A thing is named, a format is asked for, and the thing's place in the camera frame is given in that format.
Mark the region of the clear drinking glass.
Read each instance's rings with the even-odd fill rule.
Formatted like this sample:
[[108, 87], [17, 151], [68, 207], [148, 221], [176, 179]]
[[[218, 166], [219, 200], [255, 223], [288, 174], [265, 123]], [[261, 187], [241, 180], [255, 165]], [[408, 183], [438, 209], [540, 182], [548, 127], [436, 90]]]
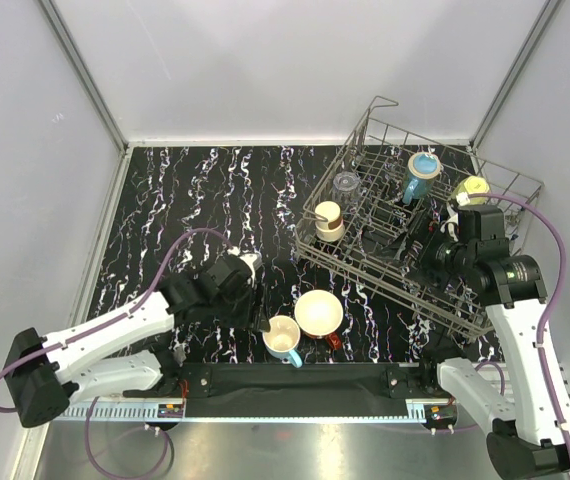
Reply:
[[361, 180], [357, 173], [341, 171], [332, 181], [332, 200], [342, 210], [349, 209], [360, 197]]

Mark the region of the light blue mug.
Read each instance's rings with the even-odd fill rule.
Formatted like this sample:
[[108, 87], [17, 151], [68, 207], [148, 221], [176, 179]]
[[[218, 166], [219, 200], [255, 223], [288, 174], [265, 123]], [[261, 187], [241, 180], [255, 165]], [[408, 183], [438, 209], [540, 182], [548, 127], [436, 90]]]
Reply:
[[295, 368], [303, 366], [303, 360], [297, 348], [301, 339], [301, 330], [297, 322], [284, 315], [269, 319], [269, 330], [262, 333], [267, 351], [276, 359], [284, 360]]

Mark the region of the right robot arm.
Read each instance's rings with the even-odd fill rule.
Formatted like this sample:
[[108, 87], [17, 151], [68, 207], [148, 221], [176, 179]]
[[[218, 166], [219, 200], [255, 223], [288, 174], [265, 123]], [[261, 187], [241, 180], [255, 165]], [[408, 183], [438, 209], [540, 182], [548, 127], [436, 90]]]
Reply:
[[459, 403], [483, 431], [503, 479], [570, 475], [570, 398], [548, 325], [557, 296], [547, 292], [532, 257], [511, 255], [502, 210], [461, 207], [456, 239], [437, 239], [421, 263], [461, 277], [476, 294], [502, 346], [513, 398], [506, 400], [470, 360], [451, 353], [429, 355], [406, 371], [392, 368], [389, 387], [446, 393]]

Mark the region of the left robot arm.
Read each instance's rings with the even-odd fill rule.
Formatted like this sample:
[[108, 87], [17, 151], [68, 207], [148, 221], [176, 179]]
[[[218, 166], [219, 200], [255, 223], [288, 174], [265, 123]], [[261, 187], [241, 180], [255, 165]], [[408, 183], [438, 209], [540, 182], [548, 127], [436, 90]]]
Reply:
[[186, 323], [217, 320], [225, 328], [265, 331], [258, 253], [228, 251], [209, 266], [162, 280], [113, 312], [77, 327], [39, 335], [15, 335], [5, 383], [20, 424], [44, 425], [71, 404], [125, 393], [168, 397], [180, 385], [170, 353], [151, 348], [131, 357], [116, 352]]

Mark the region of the blue butterfly mug orange inside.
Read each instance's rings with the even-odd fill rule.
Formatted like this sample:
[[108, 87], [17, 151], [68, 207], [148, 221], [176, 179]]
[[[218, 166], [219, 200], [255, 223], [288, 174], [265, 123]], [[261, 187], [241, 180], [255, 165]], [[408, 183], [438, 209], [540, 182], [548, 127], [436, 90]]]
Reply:
[[408, 162], [403, 180], [404, 205], [425, 197], [431, 190], [435, 180], [441, 174], [442, 164], [437, 155], [431, 152], [417, 152]]

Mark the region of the beige cup with brown band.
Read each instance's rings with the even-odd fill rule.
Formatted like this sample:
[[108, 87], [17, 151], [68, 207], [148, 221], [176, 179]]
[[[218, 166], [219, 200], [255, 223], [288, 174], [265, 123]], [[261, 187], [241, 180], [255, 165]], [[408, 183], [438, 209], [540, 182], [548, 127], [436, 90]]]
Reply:
[[339, 241], [345, 232], [341, 207], [333, 201], [319, 203], [314, 210], [317, 237], [328, 243]]

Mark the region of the red mug white inside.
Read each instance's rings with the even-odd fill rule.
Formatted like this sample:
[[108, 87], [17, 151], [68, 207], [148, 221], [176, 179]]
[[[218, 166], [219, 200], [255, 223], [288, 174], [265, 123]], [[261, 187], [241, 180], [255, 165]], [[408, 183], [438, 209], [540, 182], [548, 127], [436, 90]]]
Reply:
[[302, 294], [294, 306], [294, 319], [302, 332], [309, 338], [325, 340], [332, 350], [342, 347], [338, 330], [343, 318], [340, 300], [325, 290]]

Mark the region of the yellow-green mug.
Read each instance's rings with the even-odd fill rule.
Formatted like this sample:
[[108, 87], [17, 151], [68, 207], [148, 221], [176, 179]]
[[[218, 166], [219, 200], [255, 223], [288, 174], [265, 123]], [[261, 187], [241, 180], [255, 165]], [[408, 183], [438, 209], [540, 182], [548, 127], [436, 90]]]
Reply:
[[456, 202], [457, 196], [461, 193], [466, 193], [468, 196], [470, 196], [472, 194], [489, 192], [489, 183], [483, 177], [472, 175], [464, 178], [459, 182], [459, 184], [452, 191], [450, 200], [452, 202]]

